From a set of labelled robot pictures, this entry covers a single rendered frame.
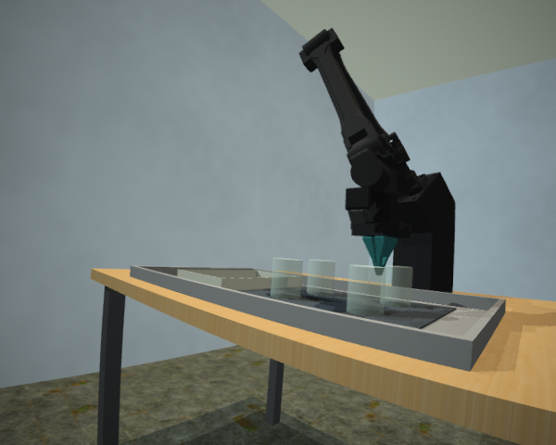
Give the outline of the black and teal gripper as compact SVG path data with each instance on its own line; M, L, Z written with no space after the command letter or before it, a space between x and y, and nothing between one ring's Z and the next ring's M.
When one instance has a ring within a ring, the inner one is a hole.
M351 235L364 235L362 240L372 258L373 266L385 267L398 242L396 237L410 238L411 224L405 222L352 222L350 229L352 229Z

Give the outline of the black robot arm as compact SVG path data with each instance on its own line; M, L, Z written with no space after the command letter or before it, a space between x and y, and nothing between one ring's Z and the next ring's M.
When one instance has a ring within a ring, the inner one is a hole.
M343 63L344 46L335 34L333 28L322 30L299 55L309 72L318 69L322 76L340 120L351 178L361 186L346 188L346 210L352 223L397 222L398 197L423 190L427 177L410 170L396 132L388 135L374 117Z

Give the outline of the beige shallow tray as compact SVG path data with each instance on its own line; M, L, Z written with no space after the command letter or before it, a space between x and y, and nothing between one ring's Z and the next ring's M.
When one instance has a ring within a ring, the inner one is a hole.
M197 281L197 282L201 282L213 286L225 287L233 290L271 288L272 285L272 273L258 271L258 270L178 269L177 276L185 279L189 279L189 280L193 280L193 281Z

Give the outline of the clear glass jar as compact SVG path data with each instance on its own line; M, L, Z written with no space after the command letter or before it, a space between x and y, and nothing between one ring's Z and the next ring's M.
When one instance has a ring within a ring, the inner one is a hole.
M332 296L335 283L335 261L309 260L307 293Z
M394 307L411 306L412 274L413 268L411 267L386 267L385 305Z
M347 312L363 316L384 315L386 267L349 265Z
M273 258L271 297L300 299L302 267L303 260Z

